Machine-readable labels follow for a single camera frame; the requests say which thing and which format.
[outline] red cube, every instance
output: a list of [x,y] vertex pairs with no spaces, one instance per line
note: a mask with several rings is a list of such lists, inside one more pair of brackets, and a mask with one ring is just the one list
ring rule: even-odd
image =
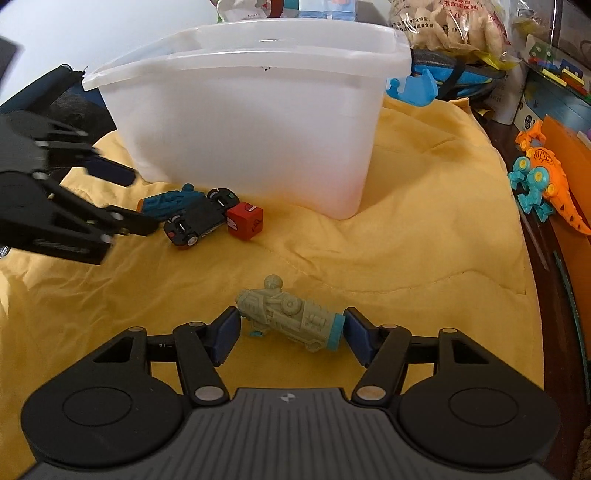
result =
[[226,212],[228,232],[241,240],[250,240],[262,231],[262,208],[240,202]]

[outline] orange toy dinosaur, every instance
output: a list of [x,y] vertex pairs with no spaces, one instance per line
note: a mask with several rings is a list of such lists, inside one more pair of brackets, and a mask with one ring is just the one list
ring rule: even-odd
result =
[[576,231],[591,235],[591,229],[577,212],[570,197],[566,173],[558,158],[547,148],[531,146],[532,140],[542,145],[546,141],[541,129],[540,120],[528,131],[520,132],[515,139],[515,143],[525,152],[525,157],[515,161],[513,171],[508,176],[513,189],[517,188],[517,183],[521,183],[528,191],[527,195],[519,194],[517,200],[525,213],[530,213],[534,208],[543,222],[556,210]]

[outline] yellow tablecloth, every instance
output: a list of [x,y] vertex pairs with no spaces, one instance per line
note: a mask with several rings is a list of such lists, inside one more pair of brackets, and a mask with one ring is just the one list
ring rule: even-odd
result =
[[[97,146],[132,164],[117,133]],[[132,209],[171,188],[140,179],[126,189],[81,169],[63,184],[97,205]],[[33,461],[19,414],[43,382],[132,325],[163,334],[190,320],[209,322],[240,289],[262,288],[270,273],[289,292],[336,312],[356,306],[377,325],[427,336],[456,327],[543,384],[537,296],[505,167],[457,106],[385,100],[363,201],[351,219],[245,200],[265,212],[264,231],[250,242],[220,228],[180,251],[157,232],[117,238],[100,266],[21,251],[0,260],[0,479]],[[219,368],[231,391],[341,386],[349,393],[363,371],[346,342],[337,352],[308,353],[277,333],[247,333],[243,323]],[[428,369],[411,368],[407,383]],[[178,388],[173,365],[158,364],[154,374]]]

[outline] blue and white package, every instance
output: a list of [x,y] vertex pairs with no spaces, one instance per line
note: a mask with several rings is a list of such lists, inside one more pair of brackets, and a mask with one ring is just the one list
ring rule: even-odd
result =
[[355,21],[356,0],[300,0],[300,18]]

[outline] white box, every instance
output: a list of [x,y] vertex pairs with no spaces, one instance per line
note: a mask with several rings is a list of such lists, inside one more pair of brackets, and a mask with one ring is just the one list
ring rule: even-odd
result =
[[185,30],[88,75],[148,181],[228,187],[336,219],[357,212],[404,33],[326,20]]

